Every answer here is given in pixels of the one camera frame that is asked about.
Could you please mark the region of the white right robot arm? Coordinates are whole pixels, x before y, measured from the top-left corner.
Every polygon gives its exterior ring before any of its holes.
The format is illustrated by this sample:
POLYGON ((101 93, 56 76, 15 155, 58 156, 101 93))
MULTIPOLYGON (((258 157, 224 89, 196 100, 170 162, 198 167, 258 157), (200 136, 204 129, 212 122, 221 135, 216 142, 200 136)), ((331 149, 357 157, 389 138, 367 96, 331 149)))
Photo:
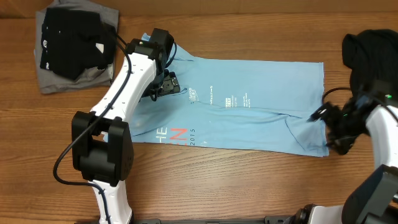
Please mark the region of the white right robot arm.
POLYGON ((309 118, 329 128, 328 146, 346 154, 361 134, 371 138, 374 171, 343 205, 308 204, 286 223, 397 223, 397 93, 390 82, 374 80, 352 89, 343 108, 327 102, 309 118))

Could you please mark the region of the light blue printed t-shirt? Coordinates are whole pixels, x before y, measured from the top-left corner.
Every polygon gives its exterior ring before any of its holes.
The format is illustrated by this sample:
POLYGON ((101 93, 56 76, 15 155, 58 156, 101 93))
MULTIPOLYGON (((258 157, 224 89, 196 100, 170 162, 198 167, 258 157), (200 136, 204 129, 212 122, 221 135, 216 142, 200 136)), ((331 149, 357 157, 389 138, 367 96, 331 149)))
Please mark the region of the light blue printed t-shirt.
POLYGON ((324 92, 321 62, 219 60, 173 45, 178 93, 141 98, 131 114, 118 98, 108 113, 134 142, 274 151, 325 157, 325 124, 310 121, 324 92))

